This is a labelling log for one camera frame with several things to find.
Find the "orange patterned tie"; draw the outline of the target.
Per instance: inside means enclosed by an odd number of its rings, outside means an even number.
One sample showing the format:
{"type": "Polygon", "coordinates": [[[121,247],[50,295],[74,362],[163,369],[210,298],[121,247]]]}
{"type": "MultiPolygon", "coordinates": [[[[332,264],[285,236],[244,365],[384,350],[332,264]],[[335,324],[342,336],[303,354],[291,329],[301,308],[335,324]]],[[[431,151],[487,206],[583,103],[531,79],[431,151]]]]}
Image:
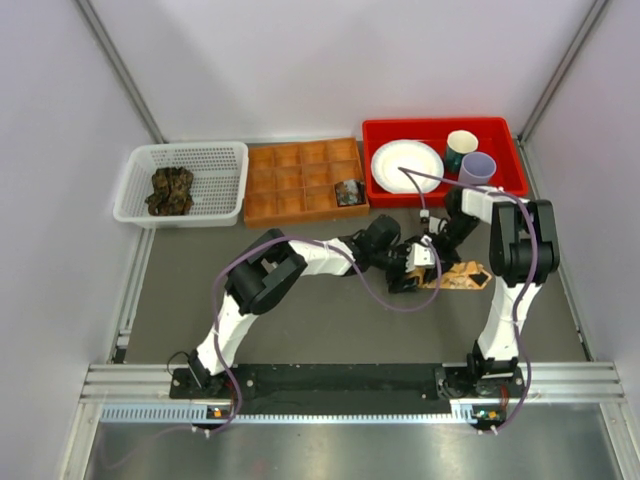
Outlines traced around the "orange patterned tie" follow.
{"type": "Polygon", "coordinates": [[[423,267],[410,272],[406,278],[411,286],[423,290],[433,290],[439,286],[444,290],[477,291],[487,287],[493,276],[481,263],[466,261],[453,264],[448,271],[442,271],[440,278],[437,278],[435,270],[427,271],[423,267]]]}

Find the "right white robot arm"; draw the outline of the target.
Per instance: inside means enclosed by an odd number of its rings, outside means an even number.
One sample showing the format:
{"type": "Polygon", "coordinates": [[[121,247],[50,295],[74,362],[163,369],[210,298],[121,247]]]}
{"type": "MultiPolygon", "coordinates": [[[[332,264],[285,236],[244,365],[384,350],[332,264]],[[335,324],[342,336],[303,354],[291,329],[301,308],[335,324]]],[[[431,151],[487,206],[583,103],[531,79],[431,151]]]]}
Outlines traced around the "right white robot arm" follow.
{"type": "Polygon", "coordinates": [[[432,238],[439,257],[453,263],[475,228],[490,227],[489,265],[494,295],[485,327],[467,355],[465,370],[446,370],[443,385],[463,395],[487,396],[516,382],[524,356],[521,333],[534,298],[560,264],[554,207],[495,187],[456,186],[446,194],[445,226],[432,238]]]}

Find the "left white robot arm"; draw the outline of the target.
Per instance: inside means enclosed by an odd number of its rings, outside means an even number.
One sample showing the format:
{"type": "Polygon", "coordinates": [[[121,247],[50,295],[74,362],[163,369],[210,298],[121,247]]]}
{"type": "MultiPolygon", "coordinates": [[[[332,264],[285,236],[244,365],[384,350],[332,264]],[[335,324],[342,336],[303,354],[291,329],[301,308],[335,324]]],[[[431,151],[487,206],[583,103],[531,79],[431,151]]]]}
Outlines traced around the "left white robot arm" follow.
{"type": "Polygon", "coordinates": [[[391,292],[417,287],[409,275],[419,269],[443,273],[440,255],[429,234],[400,243],[401,229],[381,215],[367,228],[330,240],[305,240],[270,229],[227,266],[214,281],[223,287],[221,303],[205,340],[188,357],[192,384],[205,396],[226,387],[227,371],[240,343],[257,318],[273,310],[304,276],[363,275],[374,267],[385,272],[391,292]]]}

